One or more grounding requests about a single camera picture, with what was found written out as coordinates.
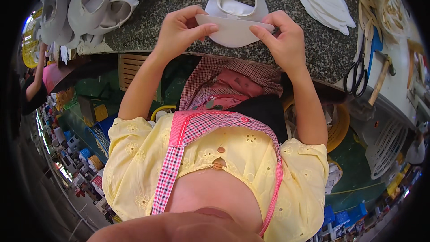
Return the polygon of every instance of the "scissors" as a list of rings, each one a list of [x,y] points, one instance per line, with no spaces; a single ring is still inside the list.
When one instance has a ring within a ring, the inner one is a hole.
[[[344,90],[347,94],[352,94],[354,97],[360,97],[364,94],[364,92],[366,91],[366,87],[367,87],[367,69],[365,69],[364,66],[364,45],[365,45],[365,39],[366,37],[363,35],[363,41],[361,44],[361,50],[360,50],[360,54],[358,56],[357,62],[353,62],[351,68],[349,69],[347,75],[344,77]],[[351,73],[351,71],[353,72],[352,75],[352,86],[351,86],[351,90],[348,90],[347,84],[348,84],[348,77],[349,74]],[[364,84],[363,87],[361,88],[361,91],[358,92],[358,89],[360,87],[360,84],[362,83],[364,79]]]

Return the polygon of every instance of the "yellow blouse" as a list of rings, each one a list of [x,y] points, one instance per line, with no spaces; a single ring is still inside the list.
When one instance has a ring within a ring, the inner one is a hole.
[[[109,129],[103,191],[122,220],[151,213],[172,119],[173,114],[165,115],[152,128],[141,117],[130,121],[116,118]],[[217,151],[220,144],[224,153]],[[306,241],[324,220],[324,186],[329,174],[327,149],[324,145],[304,145],[293,138],[282,144],[281,155],[284,176],[264,240]],[[243,181],[254,193],[264,219],[274,191],[277,163],[270,137],[245,127],[219,128],[185,148],[178,178],[213,166],[212,162],[219,157],[226,162],[223,170]]]

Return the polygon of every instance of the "button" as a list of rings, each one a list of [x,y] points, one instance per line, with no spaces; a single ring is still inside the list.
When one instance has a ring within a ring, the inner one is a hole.
[[[216,170],[222,170],[223,165],[221,163],[214,163],[213,168]]]

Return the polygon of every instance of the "speckled stone table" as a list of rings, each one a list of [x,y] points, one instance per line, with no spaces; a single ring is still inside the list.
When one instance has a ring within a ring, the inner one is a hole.
[[[113,51],[145,52],[154,48],[164,16],[189,5],[205,8],[208,0],[139,0],[131,18],[119,29],[105,35]],[[254,0],[237,0],[254,5]],[[345,0],[351,16],[358,25],[357,0]],[[323,26],[312,19],[300,0],[266,0],[269,12],[284,10],[303,31],[306,42],[307,67],[315,80],[335,84],[347,73],[357,47],[358,28],[349,28],[349,36]],[[209,38],[196,41],[186,51],[203,56],[222,56],[277,67],[269,50],[261,42],[241,48],[227,48]]]

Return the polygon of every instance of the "hammer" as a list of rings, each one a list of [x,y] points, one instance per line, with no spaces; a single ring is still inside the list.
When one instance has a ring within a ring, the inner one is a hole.
[[[370,99],[369,99],[370,106],[373,106],[373,104],[376,101],[376,98],[378,98],[378,94],[379,94],[379,91],[381,90],[382,84],[384,83],[384,79],[385,79],[385,76],[387,75],[387,71],[390,70],[391,76],[394,76],[396,74],[396,70],[393,67],[393,62],[391,61],[391,58],[388,56],[388,54],[383,54],[378,50],[376,50],[375,52],[384,58],[384,64],[379,74],[378,81],[376,82],[375,87],[373,89],[372,95],[370,96]]]

